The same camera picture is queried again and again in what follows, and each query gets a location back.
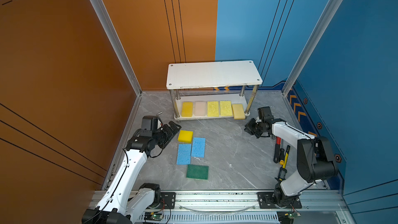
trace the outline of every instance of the shelf bottom board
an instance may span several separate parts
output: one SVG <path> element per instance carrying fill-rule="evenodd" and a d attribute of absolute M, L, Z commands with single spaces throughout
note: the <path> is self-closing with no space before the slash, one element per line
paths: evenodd
<path fill-rule="evenodd" d="M 226 94 L 214 94 L 214 95 L 191 95 L 191 96 L 181 96 L 180 100 L 176 100 L 177 103 L 177 109 L 178 113 L 180 115 L 179 118 L 176 118 L 174 116 L 174 119 L 177 121 L 185 121 L 185 120 L 191 120 L 191 119 L 208 119 L 208 118 L 233 118 L 234 116 L 219 116 L 219 117 L 196 117 L 194 115 L 195 113 L 195 101 L 231 101 L 231 104 L 242 104 L 243 109 L 246 110 L 247 107 L 247 102 L 246 98 L 243 96 L 239 96 L 238 93 L 226 93 Z M 182 112 L 182 103 L 183 102 L 193 102 L 193 109 L 192 109 L 192 117 L 182 117 L 181 112 Z"/>

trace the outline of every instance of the white shelf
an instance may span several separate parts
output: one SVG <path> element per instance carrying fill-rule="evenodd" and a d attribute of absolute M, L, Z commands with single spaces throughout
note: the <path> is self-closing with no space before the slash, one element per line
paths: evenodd
<path fill-rule="evenodd" d="M 169 64 L 167 89 L 260 85 L 263 82 L 253 61 L 194 62 Z"/>
<path fill-rule="evenodd" d="M 192 117 L 182 117 L 182 103 L 183 102 L 193 102 L 193 110 L 192 110 Z M 205 118 L 233 118 L 234 116 L 226 117 L 226 116 L 219 116 L 219 117 L 196 117 L 195 116 L 195 101 L 231 101 L 232 104 L 242 104 L 243 110 L 246 110 L 247 102 L 245 97 L 240 97 L 238 93 L 226 93 L 226 94 L 214 94 L 214 95 L 191 95 L 191 96 L 181 96 L 180 100 L 176 100 L 178 113 L 180 114 L 179 118 L 174 116 L 175 120 L 190 120 L 190 119 L 205 119 Z"/>

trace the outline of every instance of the marble surface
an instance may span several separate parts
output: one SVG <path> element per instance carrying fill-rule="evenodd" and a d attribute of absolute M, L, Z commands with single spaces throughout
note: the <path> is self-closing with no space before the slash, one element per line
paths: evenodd
<path fill-rule="evenodd" d="M 199 93 L 181 92 L 181 95 Z M 251 91 L 245 92 L 248 100 Z M 133 187 L 138 189 L 143 183 L 157 183 L 163 190 L 182 189 L 273 189 L 277 181 L 279 164 L 273 162 L 275 140 L 259 138 L 244 132 L 244 125 L 250 118 L 257 117 L 258 107 L 270 106 L 272 114 L 293 126 L 291 109 L 286 107 L 280 91 L 259 91 L 251 107 L 251 115 L 246 120 L 218 118 L 181 121 L 182 130 L 193 131 L 194 137 L 206 138 L 205 157 L 192 157 L 191 164 L 209 166 L 209 179 L 186 178 L 187 165 L 176 165 L 178 144 L 177 135 L 156 158 L 148 158 L 142 167 Z M 160 115 L 163 123 L 174 120 L 174 111 L 169 92 L 144 92 L 133 128 L 141 127 L 145 115 Z M 152 156 L 159 154 L 160 148 L 152 150 Z M 296 149 L 291 148 L 287 164 L 287 175 L 296 170 Z M 315 185 L 323 188 L 324 184 Z"/>

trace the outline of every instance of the yellow and black tool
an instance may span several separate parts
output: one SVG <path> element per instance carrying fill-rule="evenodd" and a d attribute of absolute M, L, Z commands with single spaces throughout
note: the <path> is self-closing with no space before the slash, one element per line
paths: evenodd
<path fill-rule="evenodd" d="M 290 146 L 288 145 L 286 148 L 285 161 L 283 162 L 283 166 L 279 169 L 278 178 L 275 178 L 278 181 L 285 180 L 285 176 L 286 176 L 286 172 L 287 172 L 286 163 L 287 163 L 287 157 L 289 157 L 289 151 L 290 151 Z"/>

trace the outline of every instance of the green sponge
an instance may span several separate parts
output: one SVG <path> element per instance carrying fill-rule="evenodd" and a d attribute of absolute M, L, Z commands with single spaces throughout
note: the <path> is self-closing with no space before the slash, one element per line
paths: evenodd
<path fill-rule="evenodd" d="M 188 164 L 187 178 L 207 180 L 209 167 L 203 165 Z"/>

